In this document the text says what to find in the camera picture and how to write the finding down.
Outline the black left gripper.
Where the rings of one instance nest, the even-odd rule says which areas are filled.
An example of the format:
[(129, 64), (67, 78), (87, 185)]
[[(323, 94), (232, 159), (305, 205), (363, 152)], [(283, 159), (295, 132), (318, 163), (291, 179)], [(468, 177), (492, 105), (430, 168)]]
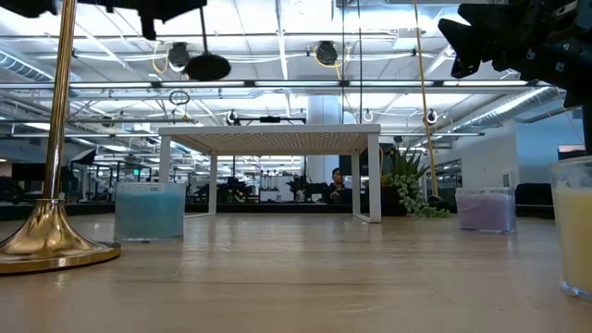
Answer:
[(115, 8), (134, 9), (138, 12), (142, 37), (156, 40), (154, 20), (170, 20), (194, 9), (207, 5), (207, 0), (79, 0), (87, 5), (104, 6), (109, 12)]

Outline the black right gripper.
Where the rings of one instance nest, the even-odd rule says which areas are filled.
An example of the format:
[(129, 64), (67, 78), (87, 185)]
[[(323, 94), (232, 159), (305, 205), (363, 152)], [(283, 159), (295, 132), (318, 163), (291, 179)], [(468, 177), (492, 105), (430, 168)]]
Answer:
[(497, 55), (492, 30), (512, 28), (499, 41), (495, 69), (514, 69), (522, 80), (539, 80), (566, 91), (566, 106), (592, 105), (592, 8), (578, 0), (491, 0), (462, 4), (469, 25), (442, 18), (438, 28), (456, 53), (451, 76), (475, 74)]

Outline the black candlestick holder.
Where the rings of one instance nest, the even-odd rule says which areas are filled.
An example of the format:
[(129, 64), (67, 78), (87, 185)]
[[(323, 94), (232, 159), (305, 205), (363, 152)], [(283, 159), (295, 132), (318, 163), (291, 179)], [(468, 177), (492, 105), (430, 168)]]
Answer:
[(190, 80), (215, 81), (224, 79), (231, 71), (229, 61), (209, 51), (207, 33), (204, 20), (204, 8), (199, 7), (203, 38), (203, 51), (200, 55), (191, 57), (184, 72)]

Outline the purple candle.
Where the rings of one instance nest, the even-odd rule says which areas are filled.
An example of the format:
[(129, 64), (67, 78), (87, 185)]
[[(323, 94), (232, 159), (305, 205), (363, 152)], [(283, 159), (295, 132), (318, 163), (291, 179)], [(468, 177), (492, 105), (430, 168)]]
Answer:
[(512, 188), (458, 188), (455, 192), (459, 229), (495, 233), (516, 230)]

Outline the blue candle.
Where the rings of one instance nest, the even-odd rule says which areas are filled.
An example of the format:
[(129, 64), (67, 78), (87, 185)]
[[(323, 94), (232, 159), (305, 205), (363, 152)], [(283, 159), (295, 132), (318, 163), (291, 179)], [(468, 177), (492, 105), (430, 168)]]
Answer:
[(115, 201), (115, 239), (157, 241), (182, 238), (184, 183), (119, 182)]

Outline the yellow candle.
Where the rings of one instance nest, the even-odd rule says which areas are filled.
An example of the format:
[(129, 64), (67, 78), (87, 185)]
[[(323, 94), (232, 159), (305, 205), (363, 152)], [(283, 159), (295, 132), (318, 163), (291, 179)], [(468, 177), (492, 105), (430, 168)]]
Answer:
[(592, 156), (561, 160), (549, 169), (562, 285), (570, 294), (592, 300)]

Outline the gold candlestick holder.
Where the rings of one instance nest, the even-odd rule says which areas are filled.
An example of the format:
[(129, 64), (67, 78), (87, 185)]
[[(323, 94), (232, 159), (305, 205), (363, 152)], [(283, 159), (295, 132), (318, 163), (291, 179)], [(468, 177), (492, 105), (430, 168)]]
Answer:
[(96, 265), (121, 253), (117, 243), (81, 236), (70, 225), (65, 202), (59, 198), (76, 6), (77, 0), (64, 0), (62, 5), (43, 197), (22, 226), (0, 242), (0, 276)]

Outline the white perforated metal shelf riser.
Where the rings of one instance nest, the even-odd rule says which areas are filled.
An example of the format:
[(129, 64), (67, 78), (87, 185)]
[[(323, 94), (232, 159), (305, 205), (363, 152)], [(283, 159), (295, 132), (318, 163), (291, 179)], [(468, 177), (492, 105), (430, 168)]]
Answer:
[(368, 155), (370, 189), (369, 215), (361, 213), (358, 196), (352, 198), (352, 215), (367, 223), (382, 221), (381, 166), (378, 124), (274, 125), (274, 126), (168, 126), (158, 130), (161, 137), (159, 181), (169, 182), (172, 142), (180, 143), (210, 157), (208, 215), (217, 209), (217, 158), (221, 155), (348, 155), (351, 158), (352, 189), (361, 186), (359, 156)]

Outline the green potted succulent plant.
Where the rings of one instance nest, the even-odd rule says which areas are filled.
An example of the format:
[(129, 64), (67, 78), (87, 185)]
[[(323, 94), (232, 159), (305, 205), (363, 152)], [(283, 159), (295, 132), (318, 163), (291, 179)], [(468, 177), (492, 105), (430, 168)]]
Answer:
[(435, 195), (424, 197), (419, 180), (427, 166), (420, 165), (420, 157), (391, 148), (383, 161), (388, 163), (388, 172), (381, 176), (380, 186), (382, 204), (388, 213), (423, 218), (450, 216), (448, 203), (442, 198)]

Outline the person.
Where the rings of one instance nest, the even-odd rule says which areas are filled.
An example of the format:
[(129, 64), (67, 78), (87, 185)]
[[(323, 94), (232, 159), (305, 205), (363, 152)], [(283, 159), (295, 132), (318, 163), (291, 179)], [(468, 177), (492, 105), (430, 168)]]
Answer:
[(345, 186), (344, 178), (337, 167), (332, 171), (332, 183), (324, 193), (326, 204), (351, 204), (352, 191)]

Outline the wall monitor screen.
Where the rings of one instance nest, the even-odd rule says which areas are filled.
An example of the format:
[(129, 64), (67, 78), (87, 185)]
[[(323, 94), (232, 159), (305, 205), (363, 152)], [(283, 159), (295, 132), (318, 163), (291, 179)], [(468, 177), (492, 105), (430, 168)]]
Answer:
[(586, 156), (586, 148), (584, 145), (560, 145), (558, 147), (559, 160), (577, 158), (582, 156)]

